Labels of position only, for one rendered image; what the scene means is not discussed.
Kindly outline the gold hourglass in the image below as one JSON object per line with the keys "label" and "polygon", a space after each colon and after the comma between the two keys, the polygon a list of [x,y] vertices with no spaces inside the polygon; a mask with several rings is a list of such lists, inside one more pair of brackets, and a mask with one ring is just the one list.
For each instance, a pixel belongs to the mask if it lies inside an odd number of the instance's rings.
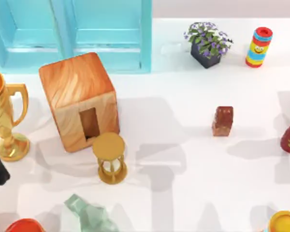
{"label": "gold hourglass", "polygon": [[98,175],[101,181],[115,185],[125,179],[125,142],[117,133],[106,132],[99,135],[93,142],[92,150],[98,161]]}

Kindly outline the brown bread loaf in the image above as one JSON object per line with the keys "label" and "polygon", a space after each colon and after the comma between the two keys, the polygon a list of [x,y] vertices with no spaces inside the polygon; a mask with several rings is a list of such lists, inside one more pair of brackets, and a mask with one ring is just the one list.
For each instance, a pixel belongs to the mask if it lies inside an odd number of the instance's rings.
{"label": "brown bread loaf", "polygon": [[229,136],[233,124],[233,107],[218,106],[212,123],[213,136]]}

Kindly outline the wooden box with opening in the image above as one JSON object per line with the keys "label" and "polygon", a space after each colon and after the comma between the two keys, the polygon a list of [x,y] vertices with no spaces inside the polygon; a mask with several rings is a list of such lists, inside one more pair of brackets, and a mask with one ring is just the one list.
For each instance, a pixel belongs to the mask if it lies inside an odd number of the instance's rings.
{"label": "wooden box with opening", "polygon": [[119,133],[116,91],[97,53],[44,65],[39,76],[67,152],[91,146],[102,133]]}

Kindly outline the light blue rack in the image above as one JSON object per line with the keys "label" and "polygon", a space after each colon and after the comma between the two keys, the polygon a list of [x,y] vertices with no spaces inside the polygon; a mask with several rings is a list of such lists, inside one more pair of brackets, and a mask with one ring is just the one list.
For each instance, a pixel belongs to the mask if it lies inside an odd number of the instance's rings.
{"label": "light blue rack", "polygon": [[0,72],[96,52],[109,72],[151,70],[152,0],[0,0]]}

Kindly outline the purple flower plant pot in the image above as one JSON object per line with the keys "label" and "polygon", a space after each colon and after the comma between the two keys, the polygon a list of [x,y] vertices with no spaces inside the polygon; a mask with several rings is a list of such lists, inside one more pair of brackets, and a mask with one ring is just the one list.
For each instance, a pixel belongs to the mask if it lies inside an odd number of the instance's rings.
{"label": "purple flower plant pot", "polygon": [[194,22],[183,35],[191,44],[192,57],[206,69],[220,63],[233,44],[233,40],[212,22]]}

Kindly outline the striped smiley face can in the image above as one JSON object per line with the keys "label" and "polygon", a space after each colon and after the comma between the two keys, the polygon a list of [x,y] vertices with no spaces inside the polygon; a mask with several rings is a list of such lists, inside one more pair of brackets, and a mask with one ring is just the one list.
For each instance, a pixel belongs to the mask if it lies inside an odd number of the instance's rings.
{"label": "striped smiley face can", "polygon": [[272,36],[273,32],[267,27],[258,27],[254,30],[246,56],[246,65],[258,68],[263,64]]}

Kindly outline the gold trophy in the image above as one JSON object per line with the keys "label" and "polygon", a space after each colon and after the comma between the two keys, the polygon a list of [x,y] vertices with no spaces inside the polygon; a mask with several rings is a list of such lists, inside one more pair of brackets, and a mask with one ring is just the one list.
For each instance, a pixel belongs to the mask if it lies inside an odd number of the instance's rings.
{"label": "gold trophy", "polygon": [[[22,114],[14,120],[14,110],[11,96],[19,92],[22,96]],[[30,149],[29,139],[13,133],[13,128],[25,118],[29,106],[29,96],[25,84],[6,84],[0,73],[0,158],[6,162],[19,161]]]}

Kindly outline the red cup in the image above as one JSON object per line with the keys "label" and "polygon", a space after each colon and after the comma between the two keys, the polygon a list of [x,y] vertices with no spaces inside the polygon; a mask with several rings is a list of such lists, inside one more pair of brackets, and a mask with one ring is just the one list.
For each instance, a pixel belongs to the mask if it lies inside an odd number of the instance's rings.
{"label": "red cup", "polygon": [[31,218],[23,218],[13,222],[5,232],[46,232],[41,224]]}

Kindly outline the yellow cup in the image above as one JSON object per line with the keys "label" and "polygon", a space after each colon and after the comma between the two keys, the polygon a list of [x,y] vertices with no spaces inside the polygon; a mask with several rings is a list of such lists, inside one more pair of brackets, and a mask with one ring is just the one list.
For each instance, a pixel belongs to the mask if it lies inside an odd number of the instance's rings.
{"label": "yellow cup", "polygon": [[278,211],[270,219],[267,232],[290,232],[290,211]]}

